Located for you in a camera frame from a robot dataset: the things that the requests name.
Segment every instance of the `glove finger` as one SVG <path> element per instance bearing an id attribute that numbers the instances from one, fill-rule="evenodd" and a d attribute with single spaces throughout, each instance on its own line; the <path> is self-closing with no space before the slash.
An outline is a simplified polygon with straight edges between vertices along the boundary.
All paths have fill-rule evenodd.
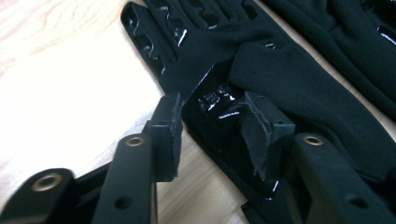
<path id="1" fill-rule="evenodd" d="M 247 0 L 179 0 L 179 2 L 191 22 L 202 30 L 219 29 L 257 17 L 254 3 Z"/>
<path id="2" fill-rule="evenodd" d="M 176 54 L 163 31 L 157 26 L 149 11 L 135 3 L 128 3 L 124 7 L 121 22 L 145 62 L 159 78 L 166 64 L 176 59 Z"/>
<path id="3" fill-rule="evenodd" d="M 174 50 L 183 43 L 187 32 L 194 27 L 179 2 L 172 0 L 145 0 L 148 9 Z"/>

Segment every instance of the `light wood surface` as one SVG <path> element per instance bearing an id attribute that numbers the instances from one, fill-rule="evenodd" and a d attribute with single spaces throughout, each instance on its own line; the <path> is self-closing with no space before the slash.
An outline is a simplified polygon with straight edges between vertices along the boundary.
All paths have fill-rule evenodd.
<path id="1" fill-rule="evenodd" d="M 39 171 L 78 177 L 110 161 L 117 141 L 151 117 L 163 93 L 121 26 L 126 3 L 0 1 L 0 210 Z M 276 21 L 396 138 L 394 122 Z M 182 140 L 178 178 L 158 185 L 160 223 L 247 223 L 243 195 L 187 133 Z"/>

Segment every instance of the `screw hole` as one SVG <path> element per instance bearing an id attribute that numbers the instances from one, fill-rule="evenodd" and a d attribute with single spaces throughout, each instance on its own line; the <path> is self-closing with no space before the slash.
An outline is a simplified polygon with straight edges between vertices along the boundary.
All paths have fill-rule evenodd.
<path id="1" fill-rule="evenodd" d="M 321 146 L 323 145 L 323 141 L 320 138 L 316 138 L 314 136 L 306 136 L 304 141 L 311 146 Z"/>
<path id="2" fill-rule="evenodd" d="M 129 147 L 138 147 L 145 142 L 144 138 L 141 137 L 132 137 L 126 141 L 126 145 Z"/>
<path id="3" fill-rule="evenodd" d="M 114 206 L 119 210 L 124 210 L 130 207 L 134 203 L 134 198 L 130 196 L 119 197 L 115 202 Z"/>
<path id="4" fill-rule="evenodd" d="M 363 198 L 355 194 L 348 194 L 346 196 L 346 201 L 361 209 L 367 209 L 369 207 L 369 204 L 364 201 Z"/>
<path id="5" fill-rule="evenodd" d="M 32 186 L 34 191 L 46 191 L 58 186 L 62 181 L 62 176 L 58 174 L 48 174 L 39 178 Z"/>

